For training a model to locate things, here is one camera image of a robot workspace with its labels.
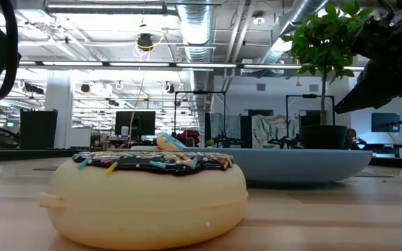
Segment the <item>silver duct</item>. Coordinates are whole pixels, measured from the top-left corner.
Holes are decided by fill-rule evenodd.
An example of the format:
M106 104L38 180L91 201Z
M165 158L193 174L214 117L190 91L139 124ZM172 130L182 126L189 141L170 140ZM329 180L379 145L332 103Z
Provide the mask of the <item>silver duct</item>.
M181 18L181 34L184 43L188 45L205 45L212 42L212 30L214 25L214 8L212 6L179 5L177 6ZM189 62L210 62L212 51L209 48L187 47L186 58ZM190 81L192 91L207 89L211 90L209 71L191 71ZM200 126L204 125L204 111L206 107L206 96L195 96L195 106Z
M280 39L280 35L287 31L287 28L293 22L300 22L305 20L309 15L320 10L328 0L296 0L292 5L292 10L289 12L288 18L278 18L273 28L273 41L274 44L268 49L264 57L261 58L260 63L274 64L280 59L285 52L279 46L276 41Z

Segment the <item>black plant pot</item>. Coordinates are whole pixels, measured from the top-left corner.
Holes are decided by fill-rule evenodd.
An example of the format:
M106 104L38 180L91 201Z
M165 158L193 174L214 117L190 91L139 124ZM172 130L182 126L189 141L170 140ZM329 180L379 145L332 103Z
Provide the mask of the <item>black plant pot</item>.
M311 125L299 129L301 145L305 149L343 149L346 126Z

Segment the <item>potted plant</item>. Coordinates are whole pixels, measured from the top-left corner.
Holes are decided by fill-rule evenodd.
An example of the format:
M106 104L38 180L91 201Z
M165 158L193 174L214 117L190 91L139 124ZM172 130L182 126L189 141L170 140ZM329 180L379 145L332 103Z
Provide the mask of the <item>potted plant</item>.
M212 148L214 146L214 141L212 139L207 140L206 146L207 148Z
M294 34L283 36L285 42L292 41L291 56L298 59L302 67L298 73L310 72L322 75L322 93L320 99L320 124L301 127L299 132L302 145L310 149L343 149L346 127L325 125L325 91L327 78L330 84L338 77L354 77L346 66L351 66L356 53L352 43L364 21L373 12L372 7L360 8L355 1L345 2L343 11L332 4L325 6L326 15L317 13L307 17L298 25Z

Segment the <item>table surface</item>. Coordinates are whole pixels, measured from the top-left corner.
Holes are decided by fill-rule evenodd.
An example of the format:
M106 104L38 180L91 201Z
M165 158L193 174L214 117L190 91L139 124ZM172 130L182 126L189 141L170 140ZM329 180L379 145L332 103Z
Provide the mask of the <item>table surface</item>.
M55 232L38 193L67 158L0 162L0 250L96 250ZM400 169L394 178L349 178L316 189L249 189L246 217L212 241L178 250L401 250Z

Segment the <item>ductwork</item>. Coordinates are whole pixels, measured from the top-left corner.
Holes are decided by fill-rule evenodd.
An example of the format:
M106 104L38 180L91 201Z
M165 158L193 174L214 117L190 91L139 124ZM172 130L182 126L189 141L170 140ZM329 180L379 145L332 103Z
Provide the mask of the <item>ductwork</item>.
M305 20L309 15L320 10L328 0L296 0L292 5L291 12L288 14L278 17L272 29L272 39L274 44L267 50L265 55L260 58L258 63L264 64L275 64L282 57L282 54L288 51L290 48L284 45L284 42L280 38L281 34L287 31L294 30L292 23L301 22ZM251 74L247 73L245 75L251 75L256 78L261 77L278 77L280 73L274 73L270 70L258 70Z
M184 43L188 45L206 45L212 42L214 8L201 5L177 6L181 18L181 34ZM212 51L205 47L187 47L186 58L189 62L210 62ZM213 84L209 81L213 73L209 71L190 71L192 90L211 90ZM206 96L195 96L194 102L197 111L204 111ZM200 126L204 125L204 114L197 112Z
M278 59L285 52L285 49L281 47L280 41L277 42L277 40L281 40L280 35L286 31L293 22L305 20L309 15L323 8L327 2L328 0L296 0L292 5L291 12L288 13L289 18L278 19L279 22L276 22L276 26L273 28L275 43L269 48L265 56L261 58L260 63L277 63Z

